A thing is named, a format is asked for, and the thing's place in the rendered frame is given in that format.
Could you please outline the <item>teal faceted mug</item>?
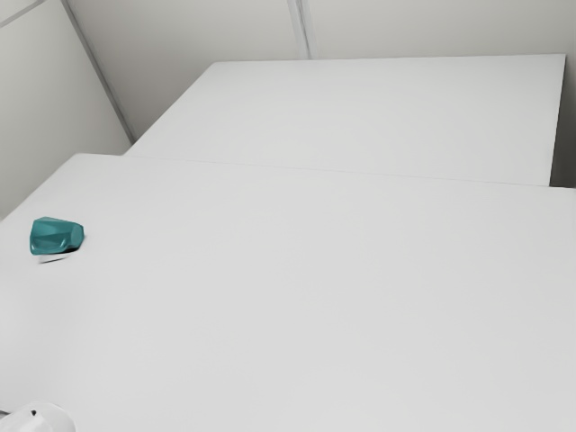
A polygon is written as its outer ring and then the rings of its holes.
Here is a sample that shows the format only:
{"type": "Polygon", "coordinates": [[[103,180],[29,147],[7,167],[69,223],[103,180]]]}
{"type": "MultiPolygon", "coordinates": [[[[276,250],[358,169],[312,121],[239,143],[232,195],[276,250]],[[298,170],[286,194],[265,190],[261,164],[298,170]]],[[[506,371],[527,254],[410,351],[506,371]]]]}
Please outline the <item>teal faceted mug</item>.
{"type": "Polygon", "coordinates": [[[82,225],[69,220],[41,217],[32,223],[29,249],[34,256],[59,255],[80,249],[84,240],[82,225]]]}

